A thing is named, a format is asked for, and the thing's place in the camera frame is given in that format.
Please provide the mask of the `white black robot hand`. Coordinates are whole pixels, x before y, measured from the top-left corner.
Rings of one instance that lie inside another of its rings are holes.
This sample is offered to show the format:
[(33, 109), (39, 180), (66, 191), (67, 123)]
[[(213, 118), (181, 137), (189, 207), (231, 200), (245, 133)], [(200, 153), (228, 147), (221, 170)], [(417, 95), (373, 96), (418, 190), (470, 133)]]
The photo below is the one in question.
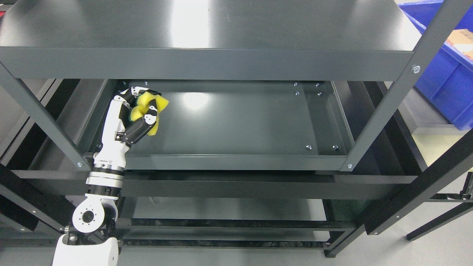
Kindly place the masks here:
[(144, 92), (160, 94), (143, 87), (131, 86), (118, 91), (110, 101), (101, 137), (101, 150), (93, 156), (93, 172), (122, 174), (126, 168), (125, 154), (140, 141), (149, 128), (138, 120), (130, 122), (129, 114), (136, 106), (138, 96)]

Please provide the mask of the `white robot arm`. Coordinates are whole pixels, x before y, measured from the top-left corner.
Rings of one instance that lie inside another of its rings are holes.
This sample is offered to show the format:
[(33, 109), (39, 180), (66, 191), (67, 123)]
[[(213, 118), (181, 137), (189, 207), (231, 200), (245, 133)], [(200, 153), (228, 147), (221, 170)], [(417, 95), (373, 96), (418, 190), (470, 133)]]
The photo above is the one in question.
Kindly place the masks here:
[(116, 266), (117, 201), (125, 169), (95, 165), (86, 179), (85, 200), (72, 215), (72, 226), (57, 241), (53, 266)]

